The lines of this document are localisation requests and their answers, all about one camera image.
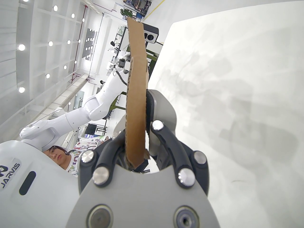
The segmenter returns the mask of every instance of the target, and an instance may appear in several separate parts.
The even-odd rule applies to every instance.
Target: metal screw cap
[[[164,128],[164,124],[162,121],[160,120],[155,120],[153,123],[152,123],[152,128],[154,130],[162,130]]]
[[[179,171],[178,179],[184,186],[193,186],[195,183],[194,172],[188,168],[182,168]]]
[[[113,225],[113,212],[106,205],[96,206],[88,217],[89,228],[110,228]]]
[[[96,185],[102,185],[104,184],[110,176],[110,172],[106,167],[98,167],[94,172],[93,172],[93,182]]]
[[[88,163],[88,162],[91,162],[92,159],[94,157],[94,152],[93,151],[85,151],[82,155],[81,155],[81,161],[83,163]]]
[[[204,153],[202,153],[201,151],[194,152],[194,159],[198,164],[204,164],[207,162],[206,155]]]

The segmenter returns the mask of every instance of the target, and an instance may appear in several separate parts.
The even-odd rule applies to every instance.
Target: printed shirt
[[[77,164],[78,164],[78,159],[80,154],[86,151],[85,150],[74,150],[71,151],[70,155],[71,155],[71,161],[69,166],[67,167],[66,171],[70,174],[72,174],[73,176],[75,176],[76,178],[78,178],[78,170],[77,170]]]

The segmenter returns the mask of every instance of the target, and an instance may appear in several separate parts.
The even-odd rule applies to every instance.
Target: white ceiling
[[[58,6],[57,12],[52,9],[54,5]],[[0,13],[0,142],[3,142],[39,113],[33,110],[35,107],[17,113],[20,109],[25,105],[46,107],[71,84],[71,74],[77,70],[78,55],[82,54],[83,43],[79,44],[78,39],[86,32],[82,18],[87,17],[88,9],[85,11],[80,0],[0,0]],[[19,44],[26,49],[16,50]],[[19,87],[24,87],[25,92],[19,93]]]

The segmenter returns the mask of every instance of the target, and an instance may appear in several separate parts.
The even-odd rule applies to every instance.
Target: black cable
[[[117,75],[119,76],[119,78],[121,79],[121,81],[124,83],[124,85],[128,86],[127,83],[123,80],[123,78],[121,77],[121,75],[119,74],[118,71],[116,71]]]

